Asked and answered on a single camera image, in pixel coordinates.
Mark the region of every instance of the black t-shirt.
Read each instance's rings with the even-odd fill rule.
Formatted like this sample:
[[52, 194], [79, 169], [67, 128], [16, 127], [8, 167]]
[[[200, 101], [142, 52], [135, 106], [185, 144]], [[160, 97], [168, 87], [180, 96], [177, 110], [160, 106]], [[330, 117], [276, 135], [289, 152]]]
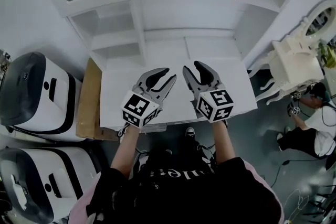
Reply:
[[103, 223], [127, 217], [151, 222], [214, 217], [224, 223], [280, 220], [281, 207], [273, 193], [255, 180], [241, 158], [221, 163], [214, 171], [203, 161], [187, 169], [184, 163], [165, 159], [160, 165], [158, 157], [152, 162], [150, 158], [131, 180], [116, 169], [103, 170], [87, 206], [88, 216], [100, 215]]

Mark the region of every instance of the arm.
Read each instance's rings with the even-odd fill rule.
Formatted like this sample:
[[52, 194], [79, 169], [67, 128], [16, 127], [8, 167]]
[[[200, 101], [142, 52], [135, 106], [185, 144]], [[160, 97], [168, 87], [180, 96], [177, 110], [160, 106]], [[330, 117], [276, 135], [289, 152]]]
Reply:
[[301, 130], [305, 131], [309, 129], [309, 127], [306, 126], [305, 122], [302, 119], [300, 119], [297, 115], [292, 115], [292, 118], [295, 122], [295, 125], [297, 127], [300, 127]]
[[134, 153], [140, 130], [130, 125], [121, 141], [117, 153], [111, 164], [111, 168], [120, 171], [126, 178], [130, 177], [133, 167]]
[[223, 121], [214, 122], [212, 124], [217, 165], [236, 157], [227, 128]]
[[307, 98], [300, 98], [299, 102], [301, 102], [302, 104], [306, 105], [307, 107], [311, 108], [311, 109], [315, 109], [315, 107], [312, 105], [311, 100], [307, 99]]

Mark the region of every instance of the marker cube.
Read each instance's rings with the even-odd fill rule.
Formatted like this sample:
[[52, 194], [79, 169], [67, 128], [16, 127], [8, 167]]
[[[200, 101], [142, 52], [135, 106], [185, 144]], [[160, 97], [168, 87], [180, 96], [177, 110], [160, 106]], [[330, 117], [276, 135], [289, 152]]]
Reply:
[[142, 95], [128, 91], [121, 104], [122, 117], [135, 127], [142, 128], [156, 117], [159, 105]]
[[234, 102], [225, 89], [201, 92], [198, 96], [197, 110], [212, 123], [227, 119]]

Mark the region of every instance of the cardboard box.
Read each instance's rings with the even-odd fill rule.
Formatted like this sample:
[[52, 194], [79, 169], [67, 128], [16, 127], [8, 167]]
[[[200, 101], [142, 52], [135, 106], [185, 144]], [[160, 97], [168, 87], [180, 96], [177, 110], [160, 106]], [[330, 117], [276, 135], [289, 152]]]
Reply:
[[115, 130], [101, 128], [99, 125], [101, 75], [101, 70], [90, 58], [80, 91], [76, 135], [83, 138], [118, 141]]

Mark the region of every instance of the white shirt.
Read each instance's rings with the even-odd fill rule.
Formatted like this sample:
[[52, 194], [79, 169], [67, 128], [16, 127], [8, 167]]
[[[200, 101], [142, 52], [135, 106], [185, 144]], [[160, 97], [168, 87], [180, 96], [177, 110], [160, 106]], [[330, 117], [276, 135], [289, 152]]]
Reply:
[[336, 142], [333, 140], [336, 135], [336, 111], [328, 106], [324, 106], [317, 109], [315, 113], [305, 121], [305, 124], [308, 128], [317, 130], [314, 144], [315, 153], [319, 156], [330, 155], [336, 145]]

